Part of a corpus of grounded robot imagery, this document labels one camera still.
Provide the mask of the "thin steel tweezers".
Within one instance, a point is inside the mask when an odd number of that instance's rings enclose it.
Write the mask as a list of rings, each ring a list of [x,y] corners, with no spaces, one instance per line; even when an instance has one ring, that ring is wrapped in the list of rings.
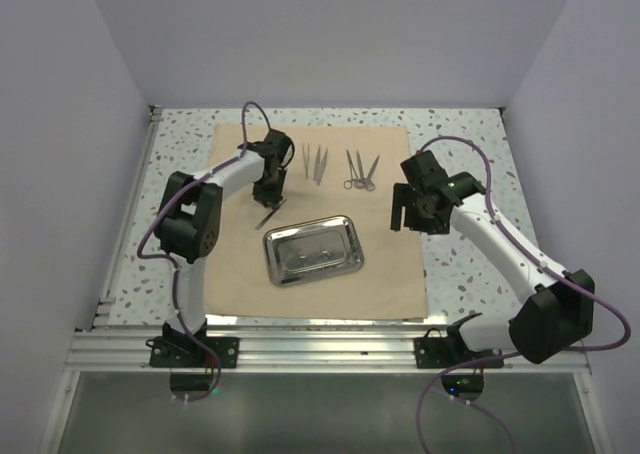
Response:
[[[302,146],[302,157],[303,157],[305,178],[309,179],[309,166],[310,166],[310,144],[309,143]]]

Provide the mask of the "steel forceps with rings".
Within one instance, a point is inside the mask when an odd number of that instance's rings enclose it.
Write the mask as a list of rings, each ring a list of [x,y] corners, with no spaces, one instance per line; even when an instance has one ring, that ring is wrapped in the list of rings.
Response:
[[[355,181],[357,180],[357,173],[356,173],[349,150],[346,149],[345,152],[346,152],[346,158],[347,158],[347,163],[349,168],[349,178],[343,182],[343,187],[345,189],[351,189],[355,187]]]

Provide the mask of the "steel scalpel handle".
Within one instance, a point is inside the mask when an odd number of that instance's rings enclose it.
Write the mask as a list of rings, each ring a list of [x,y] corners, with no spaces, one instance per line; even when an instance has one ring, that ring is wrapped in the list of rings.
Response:
[[[271,211],[255,226],[255,230],[262,229],[265,224],[285,205],[287,199],[283,199],[276,206],[274,206]]]

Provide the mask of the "steel surgical scissors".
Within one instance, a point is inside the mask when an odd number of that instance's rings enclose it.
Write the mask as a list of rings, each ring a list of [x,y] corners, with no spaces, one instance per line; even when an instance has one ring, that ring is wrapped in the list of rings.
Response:
[[[368,174],[364,178],[364,188],[367,191],[373,191],[376,188],[375,183],[373,181],[373,175],[375,174],[375,171],[376,171],[376,168],[378,166],[379,160],[380,160],[380,156],[377,156],[376,159],[374,160],[374,162],[372,163],[372,166],[371,166]]]

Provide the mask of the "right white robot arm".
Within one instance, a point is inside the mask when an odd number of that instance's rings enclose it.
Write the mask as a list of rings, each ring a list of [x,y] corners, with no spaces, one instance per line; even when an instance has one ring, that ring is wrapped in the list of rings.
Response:
[[[569,272],[537,250],[490,199],[487,184],[468,172],[449,175],[430,151],[401,164],[405,182],[393,187],[390,227],[428,235],[457,230],[499,271],[521,303],[513,317],[469,314],[439,336],[414,341],[420,367],[468,366],[517,351],[540,364],[583,340],[593,329],[595,282],[584,270]]]

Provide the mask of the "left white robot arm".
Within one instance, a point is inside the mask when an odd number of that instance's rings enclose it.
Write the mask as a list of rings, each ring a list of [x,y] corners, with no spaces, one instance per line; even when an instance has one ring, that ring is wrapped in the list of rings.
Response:
[[[152,341],[152,365],[169,359],[185,367],[220,365],[206,341],[204,259],[219,239],[223,201],[250,185],[255,202],[275,208],[283,201],[287,166],[295,155],[292,139],[269,129],[261,141],[238,146],[233,155],[201,174],[170,175],[151,233],[161,257],[173,267],[171,307],[162,335]]]

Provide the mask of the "stainless steel instrument tray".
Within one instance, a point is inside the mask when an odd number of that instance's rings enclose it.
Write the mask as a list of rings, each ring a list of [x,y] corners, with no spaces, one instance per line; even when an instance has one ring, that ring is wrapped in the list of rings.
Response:
[[[263,247],[269,279],[278,287],[356,272],[365,261],[355,224],[345,215],[272,229]]]

